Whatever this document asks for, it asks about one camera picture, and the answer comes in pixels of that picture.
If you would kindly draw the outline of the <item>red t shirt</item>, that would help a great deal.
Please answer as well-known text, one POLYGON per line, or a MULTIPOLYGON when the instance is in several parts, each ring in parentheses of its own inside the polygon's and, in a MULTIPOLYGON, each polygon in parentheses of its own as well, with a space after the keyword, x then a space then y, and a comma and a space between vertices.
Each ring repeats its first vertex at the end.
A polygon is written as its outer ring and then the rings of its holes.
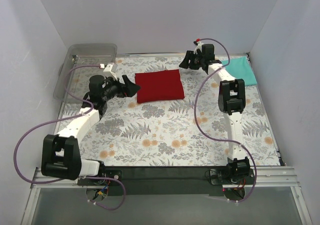
POLYGON ((137 92, 138 104, 185 98, 178 69, 136 73, 135 83, 140 86, 137 92))

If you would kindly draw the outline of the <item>clear plastic bin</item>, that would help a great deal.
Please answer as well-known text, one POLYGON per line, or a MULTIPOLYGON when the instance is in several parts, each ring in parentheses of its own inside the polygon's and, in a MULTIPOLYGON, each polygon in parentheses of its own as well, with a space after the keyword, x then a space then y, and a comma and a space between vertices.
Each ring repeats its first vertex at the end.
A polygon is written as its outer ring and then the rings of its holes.
POLYGON ((75 97, 83 98, 89 91, 89 79, 102 75, 100 64, 116 60, 117 46, 113 43, 82 43, 69 47, 58 72, 53 98, 68 104, 79 104, 75 97))

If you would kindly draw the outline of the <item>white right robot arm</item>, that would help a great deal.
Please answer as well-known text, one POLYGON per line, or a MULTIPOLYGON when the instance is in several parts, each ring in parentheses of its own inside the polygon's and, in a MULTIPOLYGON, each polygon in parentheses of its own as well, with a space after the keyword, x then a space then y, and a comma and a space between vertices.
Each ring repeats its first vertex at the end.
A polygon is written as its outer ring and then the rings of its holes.
POLYGON ((235 78, 222 62, 216 59, 215 46, 197 39, 194 50, 188 50, 179 67, 183 69, 202 69, 219 85, 218 108, 223 113, 227 139, 211 138, 217 142, 228 143, 227 164, 209 171, 207 179, 213 185, 230 182, 245 182, 250 176, 251 154, 243 144, 243 112, 246 107, 245 81, 235 78))

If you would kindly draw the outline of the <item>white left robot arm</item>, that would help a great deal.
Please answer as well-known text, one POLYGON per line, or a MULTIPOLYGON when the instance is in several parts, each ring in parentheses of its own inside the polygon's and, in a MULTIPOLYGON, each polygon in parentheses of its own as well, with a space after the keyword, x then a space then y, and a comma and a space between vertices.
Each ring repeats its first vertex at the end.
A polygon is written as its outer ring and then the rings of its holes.
POLYGON ((103 163, 98 160, 82 159, 79 145, 91 128, 107 111, 107 102, 115 97, 133 97, 140 86, 131 82, 126 75, 119 79, 94 75, 89 79, 89 91, 84 95, 79 116, 74 118, 57 134, 49 134, 43 140, 41 173, 44 176, 75 180, 87 177, 95 184, 106 181, 103 163))

